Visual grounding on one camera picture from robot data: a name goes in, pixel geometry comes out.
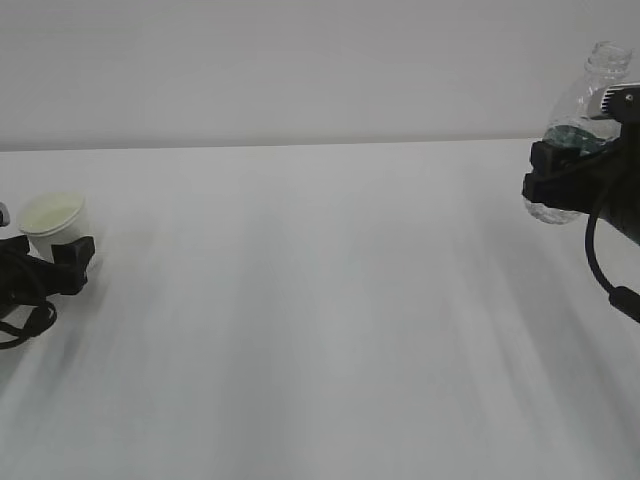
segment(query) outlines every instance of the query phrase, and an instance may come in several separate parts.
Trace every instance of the white tabletop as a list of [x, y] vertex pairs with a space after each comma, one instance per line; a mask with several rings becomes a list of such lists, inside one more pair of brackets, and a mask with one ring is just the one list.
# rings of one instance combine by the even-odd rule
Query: white tabletop
[[0, 477], [638, 478], [640, 326], [584, 219], [524, 210], [529, 146], [0, 154], [0, 201], [84, 192], [102, 256], [0, 352]]

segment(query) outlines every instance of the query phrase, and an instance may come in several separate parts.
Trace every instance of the clear plastic bottle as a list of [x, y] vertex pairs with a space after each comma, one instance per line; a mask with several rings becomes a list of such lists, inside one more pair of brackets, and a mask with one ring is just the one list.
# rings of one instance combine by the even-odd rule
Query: clear plastic bottle
[[[627, 76], [632, 51], [612, 42], [597, 43], [584, 64], [585, 74], [560, 97], [547, 126], [544, 140], [558, 147], [579, 147], [583, 155], [601, 149], [620, 134], [615, 120], [591, 120], [587, 107], [591, 96], [601, 88], [620, 83]], [[531, 215], [545, 223], [563, 225], [580, 216], [549, 208], [525, 199]]]

